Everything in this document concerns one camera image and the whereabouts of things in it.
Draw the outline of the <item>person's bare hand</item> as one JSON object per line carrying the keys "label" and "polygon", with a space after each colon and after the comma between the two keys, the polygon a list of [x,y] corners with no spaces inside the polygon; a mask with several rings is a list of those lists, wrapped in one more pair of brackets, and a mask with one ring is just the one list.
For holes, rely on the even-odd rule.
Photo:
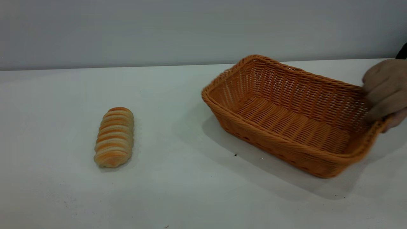
{"label": "person's bare hand", "polygon": [[362,82],[370,107],[367,119],[392,116],[383,132],[398,126],[407,116],[407,61],[381,61],[366,71]]}

